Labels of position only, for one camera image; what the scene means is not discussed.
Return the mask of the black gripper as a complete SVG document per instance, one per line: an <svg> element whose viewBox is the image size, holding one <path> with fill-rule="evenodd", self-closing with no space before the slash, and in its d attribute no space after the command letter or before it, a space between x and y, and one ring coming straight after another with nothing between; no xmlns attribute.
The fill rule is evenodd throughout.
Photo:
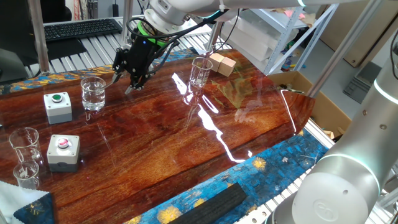
<svg viewBox="0 0 398 224"><path fill-rule="evenodd" d="M124 77L126 71L130 74L130 83L124 92L126 95L133 90L141 91L143 89L146 81L146 76L143 74L148 71L149 63L153 61L152 57L160 49L159 44L150 41L148 38L132 34L131 39L132 45L129 50L124 48L116 49L116 56L112 65L114 70L113 83Z"/></svg>

